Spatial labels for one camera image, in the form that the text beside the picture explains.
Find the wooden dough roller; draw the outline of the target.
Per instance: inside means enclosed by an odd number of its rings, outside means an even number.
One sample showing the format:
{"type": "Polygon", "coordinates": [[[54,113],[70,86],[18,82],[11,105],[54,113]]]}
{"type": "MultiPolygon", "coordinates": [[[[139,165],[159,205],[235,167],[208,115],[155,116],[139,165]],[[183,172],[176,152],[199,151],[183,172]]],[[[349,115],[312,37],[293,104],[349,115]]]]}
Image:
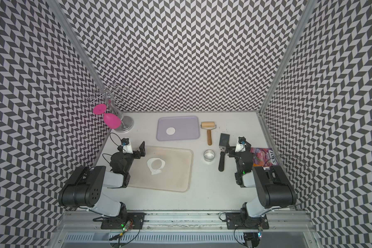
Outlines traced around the wooden dough roller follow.
{"type": "Polygon", "coordinates": [[[207,131],[207,144],[212,145],[212,130],[216,128],[215,122],[201,122],[200,127],[207,131]]]}

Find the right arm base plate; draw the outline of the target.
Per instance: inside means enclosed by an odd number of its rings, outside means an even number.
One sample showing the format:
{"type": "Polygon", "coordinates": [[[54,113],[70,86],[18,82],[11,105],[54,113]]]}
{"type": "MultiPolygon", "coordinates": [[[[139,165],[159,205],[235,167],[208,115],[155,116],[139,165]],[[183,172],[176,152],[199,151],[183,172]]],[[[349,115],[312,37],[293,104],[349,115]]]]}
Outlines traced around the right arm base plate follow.
{"type": "Polygon", "coordinates": [[[269,229],[269,223],[264,217],[249,217],[247,214],[241,214],[239,212],[226,212],[225,213],[225,222],[227,229],[250,229],[258,230],[260,227],[263,230],[269,229]]]}

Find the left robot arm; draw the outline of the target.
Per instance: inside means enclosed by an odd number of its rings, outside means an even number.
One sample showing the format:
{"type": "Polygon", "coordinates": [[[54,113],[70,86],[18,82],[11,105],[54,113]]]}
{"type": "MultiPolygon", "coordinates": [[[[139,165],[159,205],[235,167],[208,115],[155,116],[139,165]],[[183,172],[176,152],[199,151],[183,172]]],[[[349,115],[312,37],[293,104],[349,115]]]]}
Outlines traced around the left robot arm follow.
{"type": "Polygon", "coordinates": [[[125,204],[106,196],[102,190],[126,188],[130,182],[130,168],[134,160],[144,156],[145,142],[134,151],[129,139],[122,139],[118,152],[111,155],[111,170],[107,171],[106,166],[77,167],[59,193],[59,205],[83,208],[104,218],[126,219],[125,204]]]}

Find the beige plastic tray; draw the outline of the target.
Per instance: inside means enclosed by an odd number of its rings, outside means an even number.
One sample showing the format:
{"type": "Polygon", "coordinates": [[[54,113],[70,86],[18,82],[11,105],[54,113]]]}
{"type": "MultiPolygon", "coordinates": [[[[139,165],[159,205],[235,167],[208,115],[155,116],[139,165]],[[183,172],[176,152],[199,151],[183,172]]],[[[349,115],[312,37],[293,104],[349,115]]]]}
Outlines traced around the beige plastic tray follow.
{"type": "Polygon", "coordinates": [[[193,151],[189,149],[146,146],[146,156],[135,159],[130,168],[129,187],[186,192],[189,189],[193,151]],[[166,162],[161,174],[152,175],[147,166],[151,158],[166,162]]]}

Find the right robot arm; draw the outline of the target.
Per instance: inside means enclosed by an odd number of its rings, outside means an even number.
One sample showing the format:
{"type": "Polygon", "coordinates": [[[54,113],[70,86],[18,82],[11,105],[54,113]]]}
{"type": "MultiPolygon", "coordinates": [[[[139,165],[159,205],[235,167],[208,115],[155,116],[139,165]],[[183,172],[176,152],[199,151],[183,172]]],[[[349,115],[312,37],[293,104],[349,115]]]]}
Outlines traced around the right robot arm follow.
{"type": "Polygon", "coordinates": [[[257,192],[257,197],[240,209],[243,220],[296,204],[295,190],[271,148],[238,144],[227,147],[225,154],[235,159],[236,184],[242,188],[255,188],[257,192]]]}

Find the black handled metal spatula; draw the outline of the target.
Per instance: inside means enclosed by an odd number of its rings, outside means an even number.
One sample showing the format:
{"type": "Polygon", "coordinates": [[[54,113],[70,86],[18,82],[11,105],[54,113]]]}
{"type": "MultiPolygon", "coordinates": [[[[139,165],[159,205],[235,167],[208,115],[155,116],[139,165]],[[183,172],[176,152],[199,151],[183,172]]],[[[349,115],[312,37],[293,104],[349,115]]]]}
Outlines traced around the black handled metal spatula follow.
{"type": "Polygon", "coordinates": [[[224,171],[224,166],[225,166],[225,156],[229,147],[229,139],[230,135],[226,133],[221,133],[220,135],[220,141],[219,141],[219,148],[220,148],[220,161],[219,161],[219,166],[218,170],[220,172],[224,171]]]}

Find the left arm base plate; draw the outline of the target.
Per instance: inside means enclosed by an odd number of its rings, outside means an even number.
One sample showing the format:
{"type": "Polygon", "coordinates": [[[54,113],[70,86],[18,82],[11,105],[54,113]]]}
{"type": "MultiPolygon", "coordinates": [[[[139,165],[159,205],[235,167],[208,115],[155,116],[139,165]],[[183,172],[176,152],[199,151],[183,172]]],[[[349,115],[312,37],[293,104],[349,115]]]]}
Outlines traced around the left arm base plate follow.
{"type": "Polygon", "coordinates": [[[130,222],[129,228],[140,230],[143,227],[146,214],[144,212],[128,213],[125,217],[104,218],[101,224],[101,229],[120,230],[126,227],[130,222]]]}

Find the white dough ball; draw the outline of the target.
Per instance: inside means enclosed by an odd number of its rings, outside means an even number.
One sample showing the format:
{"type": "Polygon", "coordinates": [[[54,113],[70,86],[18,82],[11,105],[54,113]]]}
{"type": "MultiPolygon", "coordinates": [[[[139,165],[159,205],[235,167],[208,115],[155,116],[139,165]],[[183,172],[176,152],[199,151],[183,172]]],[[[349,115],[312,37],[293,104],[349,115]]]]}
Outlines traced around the white dough ball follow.
{"type": "Polygon", "coordinates": [[[147,166],[152,175],[158,175],[162,173],[166,162],[160,158],[151,158],[147,161],[147,166]]]}

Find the round white dough wrapper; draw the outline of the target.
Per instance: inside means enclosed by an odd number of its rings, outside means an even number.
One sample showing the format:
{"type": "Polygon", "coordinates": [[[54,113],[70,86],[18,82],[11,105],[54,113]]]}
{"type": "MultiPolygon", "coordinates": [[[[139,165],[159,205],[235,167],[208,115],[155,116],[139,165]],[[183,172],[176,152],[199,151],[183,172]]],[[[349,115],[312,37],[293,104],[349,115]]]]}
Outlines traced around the round white dough wrapper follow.
{"type": "Polygon", "coordinates": [[[167,135],[174,135],[176,132],[176,129],[174,127],[169,127],[166,129],[166,134],[167,135]]]}

